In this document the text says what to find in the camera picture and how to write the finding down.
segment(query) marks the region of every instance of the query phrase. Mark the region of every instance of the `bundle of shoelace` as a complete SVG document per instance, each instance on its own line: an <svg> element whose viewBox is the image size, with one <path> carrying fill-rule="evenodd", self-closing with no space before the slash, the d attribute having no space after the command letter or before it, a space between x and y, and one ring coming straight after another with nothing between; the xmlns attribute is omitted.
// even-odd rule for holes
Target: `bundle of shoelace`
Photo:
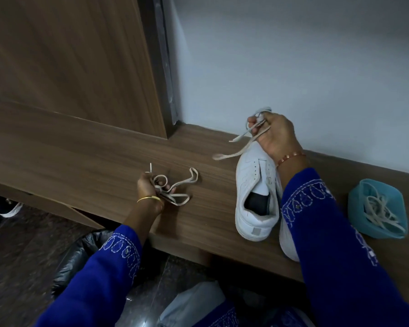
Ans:
<svg viewBox="0 0 409 327"><path fill-rule="evenodd" d="M391 231L391 227L387 229L385 224L391 225L397 228L400 232L406 233L406 230L403 226L399 224L398 218L395 214L391 212L387 207L388 200L384 195L379 195L377 189L370 183L365 183L365 185L371 186L375 196L369 195L365 197L364 202L364 213L365 217L371 221L376 226L381 227L382 229Z"/></svg>
<svg viewBox="0 0 409 327"><path fill-rule="evenodd" d="M252 116L256 116L257 120L256 120L256 124L253 125L252 127L249 127L249 123L247 122L246 124L246 128L247 130L242 133L241 135L237 136L236 138L234 138L233 140L230 140L229 142L238 142L240 141L247 133L251 133L253 129L262 126L263 124L265 124L265 118L263 117L262 113L264 111L267 112L271 112L271 108L262 108L259 109L258 111L256 111ZM212 158L214 160L221 160L221 159L226 159L226 158L230 158L230 157L236 157L239 155L242 155L251 145L251 143L253 141L255 141L258 137L260 137L263 133L265 133L266 131L268 131L271 128L271 126L267 126L265 128L260 129L259 133L256 134L255 136L253 136L248 142L247 144L244 146L244 148L242 148L239 152L235 153L235 154L231 154L231 155L223 155L223 154L214 154L212 156Z"/></svg>
<svg viewBox="0 0 409 327"><path fill-rule="evenodd" d="M152 172L152 165L150 163L150 173ZM168 185L168 178L167 176L163 175L163 174L159 174L155 177L153 177L152 184L156 189L156 192L158 192L158 194L160 196L162 196L165 200L167 200L169 203L174 204L178 207L180 207L181 205L184 205L185 203L187 203L190 199L191 196L188 194L184 194L184 193L172 193L173 189L185 184L185 183L196 183L198 180L198 172L195 168L190 167L189 168L189 172L191 172L191 177L188 179L185 179L183 181L179 181L176 182L175 184L169 186L168 188L165 188ZM181 202L177 202L176 198L185 198L183 201Z"/></svg>

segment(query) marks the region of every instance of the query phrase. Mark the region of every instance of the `black insole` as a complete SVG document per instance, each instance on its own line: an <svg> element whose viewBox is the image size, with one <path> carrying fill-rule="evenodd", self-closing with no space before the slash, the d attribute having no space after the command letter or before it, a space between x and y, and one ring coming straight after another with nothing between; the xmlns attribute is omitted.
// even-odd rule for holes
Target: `black insole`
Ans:
<svg viewBox="0 0 409 327"><path fill-rule="evenodd" d="M250 193L245 200L244 207L259 216L267 216L269 214L269 194L265 196Z"/></svg>

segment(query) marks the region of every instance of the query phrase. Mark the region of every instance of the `trash bag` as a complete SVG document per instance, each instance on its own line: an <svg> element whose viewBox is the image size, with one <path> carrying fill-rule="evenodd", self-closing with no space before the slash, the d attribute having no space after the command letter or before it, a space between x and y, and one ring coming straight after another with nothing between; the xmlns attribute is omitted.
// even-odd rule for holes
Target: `trash bag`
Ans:
<svg viewBox="0 0 409 327"><path fill-rule="evenodd" d="M51 295L56 299L68 286L71 279L83 269L89 257L98 251L113 231L101 229L92 231L74 242L59 258Z"/></svg>

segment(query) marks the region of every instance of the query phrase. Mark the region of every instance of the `gray wall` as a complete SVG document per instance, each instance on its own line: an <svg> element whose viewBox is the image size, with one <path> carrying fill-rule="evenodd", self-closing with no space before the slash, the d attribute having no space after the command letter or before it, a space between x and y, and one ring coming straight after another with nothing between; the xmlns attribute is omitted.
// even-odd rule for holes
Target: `gray wall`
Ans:
<svg viewBox="0 0 409 327"><path fill-rule="evenodd" d="M181 120L409 172L409 0L163 0Z"/></svg>

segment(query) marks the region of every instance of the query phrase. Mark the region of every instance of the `bracelet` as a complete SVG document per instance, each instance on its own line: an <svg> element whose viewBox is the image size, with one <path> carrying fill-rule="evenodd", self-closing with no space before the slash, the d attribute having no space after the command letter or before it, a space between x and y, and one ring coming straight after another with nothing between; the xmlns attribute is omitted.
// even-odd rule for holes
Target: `bracelet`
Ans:
<svg viewBox="0 0 409 327"><path fill-rule="evenodd" d="M144 198L140 198L139 200L137 200L136 203L138 203L140 200L145 200L146 198L154 198L155 200L161 201L158 196L146 196Z"/></svg>
<svg viewBox="0 0 409 327"><path fill-rule="evenodd" d="M277 161L277 163L276 163L277 166L276 167L279 167L280 164L282 164L285 160L288 160L288 159L290 159L291 157L294 157L294 156L306 156L306 154L303 153L302 151L296 151L296 152L294 152L292 154L285 155L281 160Z"/></svg>

